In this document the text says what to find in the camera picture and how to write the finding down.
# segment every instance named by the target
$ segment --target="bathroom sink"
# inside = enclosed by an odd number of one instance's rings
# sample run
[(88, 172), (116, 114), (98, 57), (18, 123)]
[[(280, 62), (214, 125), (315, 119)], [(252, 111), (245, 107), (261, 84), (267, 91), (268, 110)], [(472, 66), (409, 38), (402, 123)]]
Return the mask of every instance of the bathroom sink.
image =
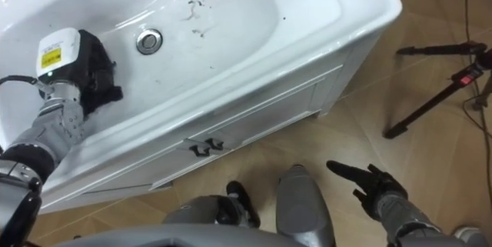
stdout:
[[(88, 137), (69, 156), (76, 171), (57, 169), (77, 175), (381, 30), (400, 11), (399, 0), (0, 0), (0, 76), (34, 75), (39, 40), (61, 28), (101, 39), (125, 97), (88, 118)], [(149, 30), (162, 45), (144, 55), (137, 40)], [(0, 88), (1, 146), (41, 104), (29, 85)]]
[[(341, 7), (337, 0), (6, 0), (0, 15), (1, 75), (34, 75), (39, 40), (60, 28), (101, 39), (125, 97), (89, 118), (94, 135), (293, 44), (339, 18)], [(136, 41), (150, 28), (162, 34), (162, 47), (143, 55)], [(30, 126), (41, 103), (28, 85), (2, 87), (1, 145)]]

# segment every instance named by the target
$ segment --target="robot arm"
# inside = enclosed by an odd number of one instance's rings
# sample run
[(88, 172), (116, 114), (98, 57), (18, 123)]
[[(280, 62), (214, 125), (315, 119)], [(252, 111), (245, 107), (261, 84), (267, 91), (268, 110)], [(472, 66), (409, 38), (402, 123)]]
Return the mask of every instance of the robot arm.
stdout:
[[(42, 185), (84, 139), (88, 114), (122, 98), (113, 83), (114, 63), (90, 33), (66, 28), (43, 38), (39, 50), (38, 79), (30, 83), (41, 89), (44, 105), (31, 128), (0, 155), (1, 246), (21, 245), (27, 238), (41, 207)], [(26, 82), (8, 78), (2, 80)]]
[(0, 155), (0, 242), (23, 242), (41, 206), (41, 188), (83, 137), (84, 112), (77, 86), (52, 85), (32, 127)]
[(327, 167), (335, 174), (355, 182), (355, 189), (364, 211), (381, 222), (387, 232), (388, 245), (401, 247), (461, 247), (464, 242), (444, 235), (414, 204), (408, 201), (404, 187), (387, 172), (374, 165), (369, 171), (329, 161)]

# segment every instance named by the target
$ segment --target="cable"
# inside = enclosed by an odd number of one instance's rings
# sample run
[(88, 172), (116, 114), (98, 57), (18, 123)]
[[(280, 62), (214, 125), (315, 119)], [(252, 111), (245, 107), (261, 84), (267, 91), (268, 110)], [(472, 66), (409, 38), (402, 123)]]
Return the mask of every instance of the cable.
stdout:
[[(470, 42), (470, 19), (468, 15), (468, 0), (464, 0), (464, 23), (465, 23), (465, 32), (467, 36), (467, 42)], [(468, 62), (469, 64), (472, 64), (472, 58), (471, 55), (468, 56)], [(469, 98), (468, 100), (463, 101), (463, 104), (461, 108), (463, 109), (463, 112), (465, 115), (484, 133), (484, 140), (485, 140), (485, 160), (486, 160), (486, 173), (487, 173), (487, 190), (488, 190), (488, 195), (489, 195), (489, 203), (490, 203), (490, 208), (492, 209), (492, 182), (490, 181), (490, 139), (492, 138), (492, 135), (490, 134), (488, 127), (487, 127), (487, 121), (485, 120), (485, 112), (484, 112), (484, 107), (480, 107), (480, 122), (479, 124), (471, 115), (468, 113), (466, 110), (466, 104), (470, 101), (475, 100), (480, 96), (480, 88), (478, 86), (477, 80), (473, 82), (474, 84), (474, 97)]]
[(5, 78), (0, 78), (0, 85), (6, 82), (27, 82), (31, 85), (38, 83), (38, 80), (34, 77), (24, 75), (10, 75)]

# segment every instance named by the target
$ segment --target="sink basin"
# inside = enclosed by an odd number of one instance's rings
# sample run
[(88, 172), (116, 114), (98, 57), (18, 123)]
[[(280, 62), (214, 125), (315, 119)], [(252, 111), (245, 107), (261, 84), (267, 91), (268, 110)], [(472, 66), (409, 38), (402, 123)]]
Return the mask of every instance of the sink basin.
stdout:
[[(2, 76), (34, 75), (39, 40), (61, 28), (83, 28), (101, 39), (117, 63), (115, 84), (125, 97), (90, 116), (85, 130), (91, 138), (129, 127), (137, 116), (164, 113), (193, 94), (207, 95), (207, 85), (242, 69), (273, 65), (262, 59), (329, 27), (342, 7), (339, 0), (7, 0), (0, 15)], [(136, 48), (148, 28), (163, 36), (153, 55)], [(311, 38), (304, 49), (285, 54), (293, 58), (319, 43)], [(0, 145), (29, 127), (41, 104), (33, 87), (3, 85)]]

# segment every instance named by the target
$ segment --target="chrome drain cover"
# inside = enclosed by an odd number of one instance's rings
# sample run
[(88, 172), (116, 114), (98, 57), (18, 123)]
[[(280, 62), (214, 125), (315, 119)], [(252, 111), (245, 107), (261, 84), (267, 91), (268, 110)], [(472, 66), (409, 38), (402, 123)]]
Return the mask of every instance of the chrome drain cover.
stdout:
[(137, 50), (143, 55), (152, 55), (162, 46), (161, 33), (153, 28), (144, 30), (137, 37)]

